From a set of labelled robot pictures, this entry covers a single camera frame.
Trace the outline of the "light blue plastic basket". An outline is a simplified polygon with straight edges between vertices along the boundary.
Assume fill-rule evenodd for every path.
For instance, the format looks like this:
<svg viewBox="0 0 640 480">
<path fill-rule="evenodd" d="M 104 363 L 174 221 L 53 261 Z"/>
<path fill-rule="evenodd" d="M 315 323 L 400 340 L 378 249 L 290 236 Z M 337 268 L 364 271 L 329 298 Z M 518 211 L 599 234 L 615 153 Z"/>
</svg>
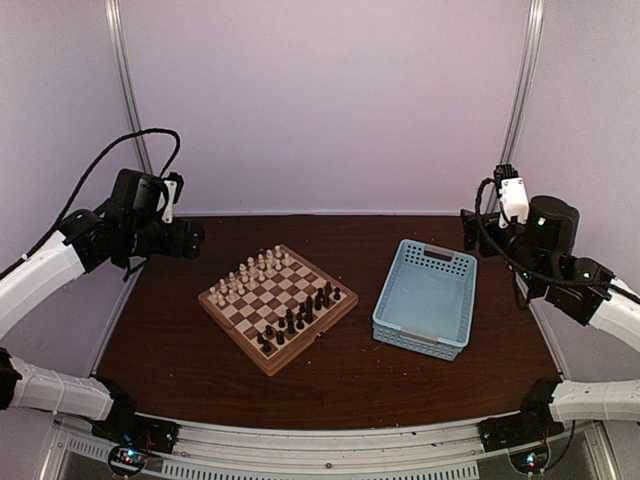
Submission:
<svg viewBox="0 0 640 480">
<path fill-rule="evenodd" d="M 372 314 L 373 338 L 455 360 L 469 342 L 476 279 L 475 257 L 402 240 Z"/>
</svg>

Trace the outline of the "wooden chess board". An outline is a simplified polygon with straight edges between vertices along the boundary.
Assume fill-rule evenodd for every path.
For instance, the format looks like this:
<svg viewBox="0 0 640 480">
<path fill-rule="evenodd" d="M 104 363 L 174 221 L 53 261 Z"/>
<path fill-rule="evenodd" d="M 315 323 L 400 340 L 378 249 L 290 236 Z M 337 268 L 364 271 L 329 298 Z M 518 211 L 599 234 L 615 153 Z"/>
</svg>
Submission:
<svg viewBox="0 0 640 480">
<path fill-rule="evenodd" d="M 339 280 L 331 277 L 328 273 L 311 263 L 289 247 L 282 245 L 284 250 L 291 254 L 294 259 L 292 270 L 294 271 L 288 278 L 292 285 L 280 297 L 272 300 L 268 304 L 260 300 L 247 305 L 240 300 L 230 306 L 218 307 L 204 297 L 204 292 L 198 296 L 198 301 L 205 312 L 213 318 L 216 323 L 225 331 L 234 343 L 268 376 L 273 376 L 281 371 L 286 365 L 301 354 L 307 347 L 312 345 L 322 335 L 324 335 L 339 320 L 350 313 L 359 303 L 359 296 L 346 287 Z M 330 293 L 331 305 L 329 308 L 323 306 L 321 311 L 313 310 L 314 321 L 311 324 L 303 322 L 305 327 L 297 330 L 291 335 L 287 332 L 286 309 L 293 312 L 293 322 L 296 323 L 296 314 L 299 312 L 299 303 L 305 302 L 308 296 L 315 299 L 318 288 L 325 288 L 325 283 L 329 281 L 333 290 Z M 335 301 L 333 292 L 336 288 L 341 290 L 341 299 Z M 279 317 L 286 319 L 285 328 L 278 326 Z M 274 336 L 269 337 L 265 328 L 271 325 L 274 329 Z M 283 331 L 285 342 L 278 345 L 276 333 Z M 265 354 L 263 345 L 256 341 L 257 334 L 261 333 L 265 341 L 272 345 L 270 353 Z"/>
</svg>

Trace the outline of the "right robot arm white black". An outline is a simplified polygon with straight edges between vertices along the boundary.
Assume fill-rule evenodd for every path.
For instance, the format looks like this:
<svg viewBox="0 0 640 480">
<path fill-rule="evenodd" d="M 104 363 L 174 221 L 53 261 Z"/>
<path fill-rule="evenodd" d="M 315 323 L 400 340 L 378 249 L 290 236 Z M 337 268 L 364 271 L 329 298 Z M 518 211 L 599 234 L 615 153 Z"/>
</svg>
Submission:
<svg viewBox="0 0 640 480">
<path fill-rule="evenodd" d="M 575 257 L 579 212 L 552 196 L 529 203 L 524 223 L 499 227 L 500 213 L 460 212 L 466 249 L 501 256 L 528 300 L 542 298 L 583 326 L 639 346 L 639 296 L 593 259 Z M 535 440 L 550 424 L 573 420 L 639 419 L 639 383 L 539 380 L 522 401 L 512 430 L 519 440 Z"/>
</svg>

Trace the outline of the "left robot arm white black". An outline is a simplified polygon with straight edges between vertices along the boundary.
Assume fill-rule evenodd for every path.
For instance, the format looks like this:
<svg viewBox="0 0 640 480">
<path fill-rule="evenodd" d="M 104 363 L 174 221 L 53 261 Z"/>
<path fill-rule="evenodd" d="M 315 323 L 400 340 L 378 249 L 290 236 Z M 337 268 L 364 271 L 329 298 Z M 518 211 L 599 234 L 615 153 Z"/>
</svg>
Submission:
<svg viewBox="0 0 640 480">
<path fill-rule="evenodd" d="M 136 272 L 132 260 L 160 255 L 193 259 L 205 238 L 201 223 L 174 214 L 183 177 L 123 169 L 110 196 L 95 209 L 64 214 L 34 251 L 1 276 L 1 334 L 60 296 L 104 263 Z M 123 444 L 144 433 L 135 401 L 116 382 L 38 367 L 1 352 L 1 407 L 80 417 Z"/>
</svg>

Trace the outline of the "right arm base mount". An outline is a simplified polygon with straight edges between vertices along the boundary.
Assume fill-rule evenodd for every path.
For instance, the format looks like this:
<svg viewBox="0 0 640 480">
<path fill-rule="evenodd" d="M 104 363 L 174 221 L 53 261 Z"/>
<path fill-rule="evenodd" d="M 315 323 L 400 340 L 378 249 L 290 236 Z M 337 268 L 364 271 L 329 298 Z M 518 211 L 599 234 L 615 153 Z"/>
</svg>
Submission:
<svg viewBox="0 0 640 480">
<path fill-rule="evenodd" d="M 478 430 L 484 451 L 489 453 L 544 442 L 550 436 L 563 433 L 565 427 L 559 422 L 531 419 L 516 413 L 487 418 L 478 424 Z"/>
</svg>

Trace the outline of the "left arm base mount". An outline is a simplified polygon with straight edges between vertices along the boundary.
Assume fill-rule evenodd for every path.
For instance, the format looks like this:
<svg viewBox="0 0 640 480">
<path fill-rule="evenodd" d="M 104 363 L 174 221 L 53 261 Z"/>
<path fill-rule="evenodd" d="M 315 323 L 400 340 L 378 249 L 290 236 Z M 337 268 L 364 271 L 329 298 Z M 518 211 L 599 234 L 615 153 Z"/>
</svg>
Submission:
<svg viewBox="0 0 640 480">
<path fill-rule="evenodd" d="M 107 421 L 93 421 L 93 436 L 109 440 L 119 445 L 133 447 L 144 453 L 171 454 L 176 443 L 179 426 L 177 423 L 145 416 L 135 416 L 134 423 L 125 433 Z"/>
</svg>

